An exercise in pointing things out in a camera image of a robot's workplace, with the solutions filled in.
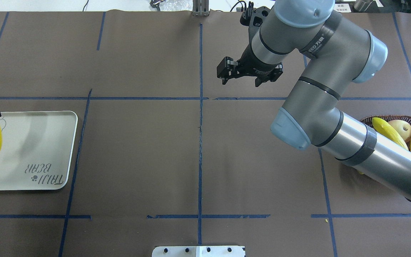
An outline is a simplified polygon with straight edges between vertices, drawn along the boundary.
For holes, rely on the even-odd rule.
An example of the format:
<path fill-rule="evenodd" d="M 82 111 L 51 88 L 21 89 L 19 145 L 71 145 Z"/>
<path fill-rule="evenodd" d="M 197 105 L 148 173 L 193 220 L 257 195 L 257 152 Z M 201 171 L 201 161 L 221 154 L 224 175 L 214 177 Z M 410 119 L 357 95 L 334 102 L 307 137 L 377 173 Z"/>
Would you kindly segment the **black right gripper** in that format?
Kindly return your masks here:
<path fill-rule="evenodd" d="M 267 64 L 259 60 L 251 48 L 246 48 L 238 61 L 225 56 L 217 66 L 217 78 L 222 80 L 222 85 L 235 78 L 243 76 L 256 77 L 255 86 L 262 83 L 276 82 L 283 73 L 283 64 Z"/>

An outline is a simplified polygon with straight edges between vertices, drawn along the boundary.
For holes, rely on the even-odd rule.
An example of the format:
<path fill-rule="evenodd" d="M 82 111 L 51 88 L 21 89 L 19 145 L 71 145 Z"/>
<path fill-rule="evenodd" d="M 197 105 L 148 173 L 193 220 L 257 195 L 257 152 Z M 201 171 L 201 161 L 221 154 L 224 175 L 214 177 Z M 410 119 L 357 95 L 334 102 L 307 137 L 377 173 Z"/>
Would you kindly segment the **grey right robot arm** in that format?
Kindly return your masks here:
<path fill-rule="evenodd" d="M 310 59 L 272 122 L 271 132 L 299 150 L 310 145 L 400 193 L 411 202 L 411 152 L 339 110 L 351 83 L 371 79 L 387 59 L 387 46 L 336 10 L 333 0 L 276 0 L 241 23 L 249 44 L 237 61 L 224 57 L 217 77 L 275 82 L 293 50 Z"/>

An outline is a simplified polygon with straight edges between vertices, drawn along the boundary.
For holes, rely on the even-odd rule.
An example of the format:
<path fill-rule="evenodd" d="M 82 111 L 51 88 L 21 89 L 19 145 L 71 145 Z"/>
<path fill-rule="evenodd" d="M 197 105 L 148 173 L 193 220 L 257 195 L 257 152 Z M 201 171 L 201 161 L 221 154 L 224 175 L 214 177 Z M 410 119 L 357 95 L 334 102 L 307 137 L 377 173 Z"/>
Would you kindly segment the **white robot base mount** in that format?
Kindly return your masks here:
<path fill-rule="evenodd" d="M 243 246 L 160 246 L 152 251 L 152 257 L 246 257 Z"/>

